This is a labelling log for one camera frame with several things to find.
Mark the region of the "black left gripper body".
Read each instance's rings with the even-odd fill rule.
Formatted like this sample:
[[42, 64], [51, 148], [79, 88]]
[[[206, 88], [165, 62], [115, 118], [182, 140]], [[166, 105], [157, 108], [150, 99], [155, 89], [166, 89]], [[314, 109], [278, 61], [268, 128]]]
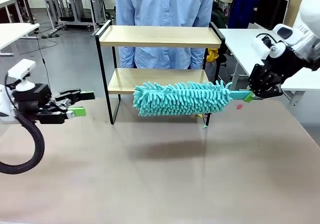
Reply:
[[53, 97], [47, 84], [36, 83], [31, 90], [15, 90], [13, 97], [17, 110], [28, 120], [41, 124], [62, 124], [73, 117], [73, 112], [68, 109], [73, 100], [69, 90]]

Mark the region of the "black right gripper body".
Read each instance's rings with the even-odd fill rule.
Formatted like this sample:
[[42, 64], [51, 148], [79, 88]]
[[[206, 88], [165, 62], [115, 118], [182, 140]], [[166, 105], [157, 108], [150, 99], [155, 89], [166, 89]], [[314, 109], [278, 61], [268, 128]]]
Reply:
[[291, 48], [286, 48], [279, 57], [272, 57], [272, 55], [271, 51], [266, 60], [263, 60], [262, 72], [266, 73], [267, 77], [270, 75], [276, 77], [280, 84], [308, 66], [308, 62], [298, 57]]

